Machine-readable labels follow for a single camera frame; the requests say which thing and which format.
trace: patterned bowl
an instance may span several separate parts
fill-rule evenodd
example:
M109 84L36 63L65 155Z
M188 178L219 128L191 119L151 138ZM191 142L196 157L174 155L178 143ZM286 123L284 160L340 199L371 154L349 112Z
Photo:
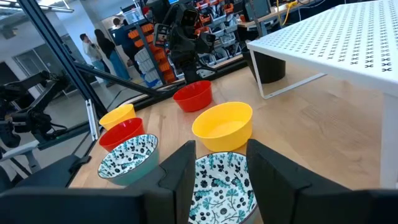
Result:
M253 223L257 201L246 156L217 152L196 161L189 223Z
M102 160L98 175L103 179L127 186L145 176L159 164L158 139L143 134L125 141Z

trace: bowl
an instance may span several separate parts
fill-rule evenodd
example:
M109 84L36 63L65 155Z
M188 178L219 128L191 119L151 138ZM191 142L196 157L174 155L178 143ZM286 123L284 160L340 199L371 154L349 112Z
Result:
M213 100L210 81L191 83L177 91L173 99L184 112L194 112L208 106Z
M217 152L197 159L189 223L253 223L257 200L246 156Z
M110 130L117 124L135 117L136 112L134 111L134 106L132 104L126 104L121 105L107 113L100 119L99 124L102 125L106 130Z
M141 134L145 134L142 119L131 118L107 131L99 140L99 144L111 152L118 145Z
M125 141L102 160L98 175L114 184L127 186L159 164L158 139L143 134Z
M246 103L223 103L199 115L192 131L209 150L232 151L250 138L252 114L252 108Z

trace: black cylinder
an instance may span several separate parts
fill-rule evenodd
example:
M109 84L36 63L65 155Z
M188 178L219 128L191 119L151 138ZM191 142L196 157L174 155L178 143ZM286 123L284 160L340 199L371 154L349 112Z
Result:
M256 72L254 71L253 61L251 60L251 55L249 49L245 46L242 49L242 55L253 74L254 79L256 79ZM261 54L259 52L254 52L256 57L257 69L259 70L260 80L262 84L276 82L286 74L286 62L268 55Z

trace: white perforated table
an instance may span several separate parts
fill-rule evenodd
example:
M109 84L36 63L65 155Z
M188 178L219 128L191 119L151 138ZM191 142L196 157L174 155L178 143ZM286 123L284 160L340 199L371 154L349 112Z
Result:
M269 99L327 73L381 90L381 186L398 181L398 0L334 7L248 43L260 93ZM324 73L264 95L254 58L259 52Z

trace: red bowl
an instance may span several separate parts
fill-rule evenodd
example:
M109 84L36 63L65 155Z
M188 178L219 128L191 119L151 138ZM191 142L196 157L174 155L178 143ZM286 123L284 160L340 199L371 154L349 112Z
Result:
M177 91L173 99L184 112L194 112L208 106L212 99L210 81L199 81L191 83Z
M118 145L141 134L145 134L142 119L132 118L107 131L99 140L99 144L108 152L111 152Z

